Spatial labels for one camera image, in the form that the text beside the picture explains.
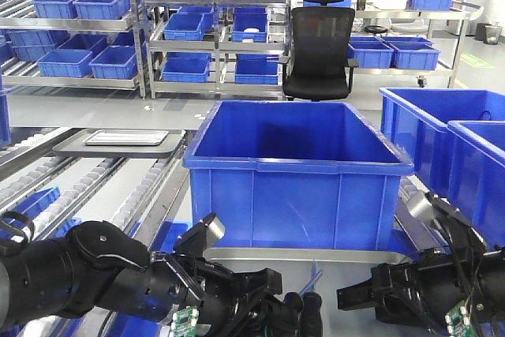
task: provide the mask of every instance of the trash can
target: trash can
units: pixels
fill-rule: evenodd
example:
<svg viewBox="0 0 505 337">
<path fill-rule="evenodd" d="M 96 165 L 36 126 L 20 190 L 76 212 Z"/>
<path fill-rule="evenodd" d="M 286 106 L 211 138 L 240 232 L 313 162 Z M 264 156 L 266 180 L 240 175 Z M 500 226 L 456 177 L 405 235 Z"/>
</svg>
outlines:
<svg viewBox="0 0 505 337">
<path fill-rule="evenodd" d="M 488 45 L 498 45 L 499 37 L 502 34 L 503 27 L 497 27 L 495 25 L 486 25 L 486 38 L 484 43 Z"/>
<path fill-rule="evenodd" d="M 475 36 L 474 39 L 477 41 L 484 41 L 486 38 L 486 26 L 490 25 L 488 23 L 478 23 L 475 28 Z"/>
</svg>

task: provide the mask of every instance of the grey tray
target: grey tray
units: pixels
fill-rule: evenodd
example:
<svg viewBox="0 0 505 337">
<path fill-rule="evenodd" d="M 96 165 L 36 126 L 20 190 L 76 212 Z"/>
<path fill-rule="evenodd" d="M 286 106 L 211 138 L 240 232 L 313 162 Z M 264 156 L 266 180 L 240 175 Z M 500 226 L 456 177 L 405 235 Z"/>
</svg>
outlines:
<svg viewBox="0 0 505 337">
<path fill-rule="evenodd" d="M 82 158 L 169 158 L 182 143 L 184 130 L 170 129 L 158 146 L 92 146 L 85 141 L 102 129 L 84 129 L 53 148 L 55 155 Z"/>
</svg>

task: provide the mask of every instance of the chair armrest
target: chair armrest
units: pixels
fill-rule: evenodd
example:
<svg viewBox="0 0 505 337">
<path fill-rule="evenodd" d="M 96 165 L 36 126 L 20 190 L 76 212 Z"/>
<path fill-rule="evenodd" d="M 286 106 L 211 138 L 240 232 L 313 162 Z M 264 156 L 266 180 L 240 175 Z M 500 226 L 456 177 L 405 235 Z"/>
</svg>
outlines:
<svg viewBox="0 0 505 337">
<path fill-rule="evenodd" d="M 279 57 L 278 64 L 280 65 L 287 65 L 287 63 L 290 61 L 290 57 L 288 55 L 281 55 Z"/>
<path fill-rule="evenodd" d="M 359 60 L 356 58 L 348 58 L 347 59 L 347 67 L 350 67 L 351 69 L 354 69 L 360 65 Z"/>
</svg>

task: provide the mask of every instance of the metal shelf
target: metal shelf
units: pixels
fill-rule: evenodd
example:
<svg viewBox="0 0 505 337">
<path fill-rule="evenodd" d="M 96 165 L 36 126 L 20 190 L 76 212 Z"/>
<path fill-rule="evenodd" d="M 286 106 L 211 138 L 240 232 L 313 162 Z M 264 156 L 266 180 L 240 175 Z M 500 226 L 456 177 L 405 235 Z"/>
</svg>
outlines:
<svg viewBox="0 0 505 337">
<path fill-rule="evenodd" d="M 34 87 L 74 87 L 74 88 L 109 88 L 117 90 L 133 90 L 140 83 L 137 74 L 129 80 L 97 79 L 94 77 L 42 77 L 36 62 L 23 62 L 15 58 L 2 65 L 3 84 L 10 86 L 34 86 Z"/>
</svg>

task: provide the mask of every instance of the metal frame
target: metal frame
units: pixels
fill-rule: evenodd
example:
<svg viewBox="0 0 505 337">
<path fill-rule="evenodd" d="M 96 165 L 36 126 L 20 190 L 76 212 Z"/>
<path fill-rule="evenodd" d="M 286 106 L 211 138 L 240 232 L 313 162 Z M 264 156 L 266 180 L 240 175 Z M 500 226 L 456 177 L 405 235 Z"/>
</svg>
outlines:
<svg viewBox="0 0 505 337">
<path fill-rule="evenodd" d="M 210 0 L 144 0 L 147 6 L 168 6 L 177 4 L 205 4 Z M 279 85 L 243 85 L 226 82 L 226 64 L 229 54 L 285 54 L 288 51 L 290 26 L 290 0 L 212 0 L 215 10 L 216 28 L 204 41 L 166 41 L 162 38 L 165 23 L 158 21 L 148 39 L 150 59 L 148 59 L 149 80 L 151 84 L 151 97 L 155 99 L 160 92 L 178 93 L 207 93 L 207 94 L 234 94 L 234 95 L 266 95 L 281 96 L 282 88 Z M 228 41 L 230 27 L 226 25 L 227 19 L 217 22 L 219 8 L 222 6 L 266 6 L 284 8 L 285 20 L 283 43 L 236 43 Z M 215 57 L 215 70 L 212 72 L 211 81 L 207 83 L 165 82 L 161 78 L 161 69 L 166 63 L 164 55 L 170 51 L 213 53 Z M 160 60 L 156 55 L 162 53 Z"/>
</svg>

